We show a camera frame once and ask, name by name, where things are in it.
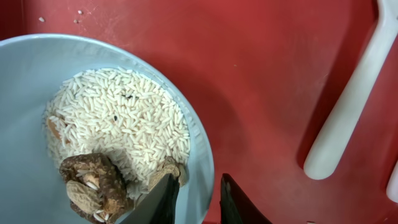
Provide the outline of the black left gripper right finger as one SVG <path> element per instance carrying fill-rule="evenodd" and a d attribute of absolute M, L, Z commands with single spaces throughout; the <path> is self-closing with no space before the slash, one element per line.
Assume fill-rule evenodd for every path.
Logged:
<path fill-rule="evenodd" d="M 227 173 L 221 178 L 221 224 L 272 224 Z"/>

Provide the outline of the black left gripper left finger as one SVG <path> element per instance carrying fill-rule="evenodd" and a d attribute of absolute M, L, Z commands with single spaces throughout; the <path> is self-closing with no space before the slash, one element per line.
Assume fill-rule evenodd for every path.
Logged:
<path fill-rule="evenodd" d="M 178 179 L 166 174 L 148 196 L 119 224 L 174 224 Z"/>

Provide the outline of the rice and food scraps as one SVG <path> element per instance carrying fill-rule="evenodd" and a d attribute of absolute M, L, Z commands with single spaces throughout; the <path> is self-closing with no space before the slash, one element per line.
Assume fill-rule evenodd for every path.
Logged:
<path fill-rule="evenodd" d="M 44 122 L 70 206 L 91 223 L 114 223 L 165 174 L 187 183 L 187 120 L 169 92 L 143 74 L 79 72 L 47 103 Z"/>

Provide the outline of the light blue small bowl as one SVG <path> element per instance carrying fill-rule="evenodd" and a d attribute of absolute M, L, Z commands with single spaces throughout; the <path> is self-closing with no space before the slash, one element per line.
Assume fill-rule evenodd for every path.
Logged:
<path fill-rule="evenodd" d="M 201 223 L 212 198 L 215 169 L 206 131 L 180 90 L 154 67 L 113 45 L 66 34 L 32 34 L 1 42 L 1 222 L 82 223 L 49 158 L 42 129 L 47 102 L 63 81 L 93 68 L 122 67 L 158 82 L 181 107 L 191 136 L 188 183 L 175 221 Z"/>

